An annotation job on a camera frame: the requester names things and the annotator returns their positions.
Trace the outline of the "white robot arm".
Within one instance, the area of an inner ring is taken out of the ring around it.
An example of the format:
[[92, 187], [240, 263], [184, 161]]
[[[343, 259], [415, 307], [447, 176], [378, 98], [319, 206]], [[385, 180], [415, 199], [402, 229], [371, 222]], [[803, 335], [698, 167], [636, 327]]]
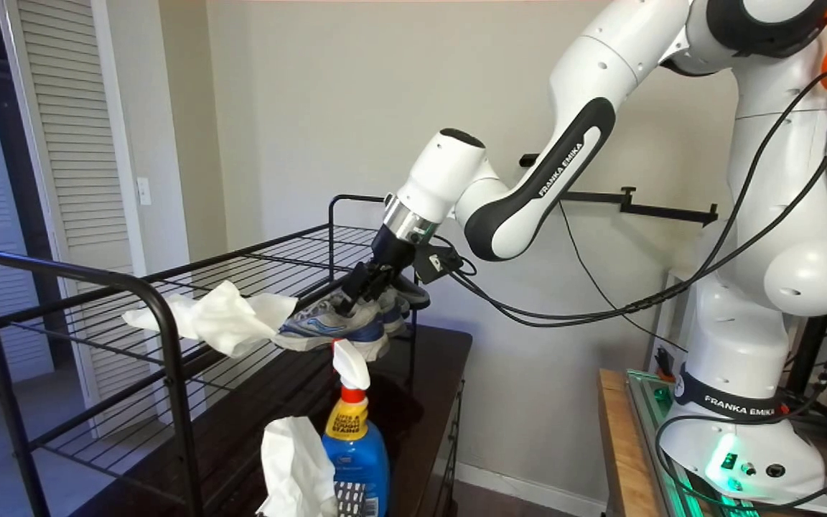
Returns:
[[521, 255], [658, 70], [735, 85], [727, 206], [682, 285], [688, 354], [658, 449], [724, 498], [816, 503], [823, 459], [780, 414], [778, 378], [793, 325], [827, 317], [827, 0], [608, 0], [550, 71], [550, 137], [521, 179], [503, 184], [478, 141], [437, 133], [341, 301], [376, 298], [447, 215], [474, 255]]

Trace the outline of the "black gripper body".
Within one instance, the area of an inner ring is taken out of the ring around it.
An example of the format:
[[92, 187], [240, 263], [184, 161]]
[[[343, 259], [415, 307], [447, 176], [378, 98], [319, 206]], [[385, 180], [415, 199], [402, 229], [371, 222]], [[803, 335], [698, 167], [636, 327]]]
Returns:
[[359, 301], [376, 301], [388, 289], [399, 289], [414, 311], [430, 304], [425, 285], [453, 272], [458, 252], [453, 248], [437, 248], [428, 240], [409, 245], [389, 229], [378, 229], [372, 238], [372, 255], [359, 261], [336, 289], [336, 307], [351, 311]]

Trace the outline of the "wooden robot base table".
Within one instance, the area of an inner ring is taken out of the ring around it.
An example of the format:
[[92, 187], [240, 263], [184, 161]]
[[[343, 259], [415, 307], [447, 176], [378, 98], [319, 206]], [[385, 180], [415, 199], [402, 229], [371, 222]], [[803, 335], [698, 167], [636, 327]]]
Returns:
[[608, 503], [603, 517], [714, 517], [705, 503], [687, 505], [652, 457], [636, 401], [636, 384], [621, 371], [596, 374], [599, 437]]

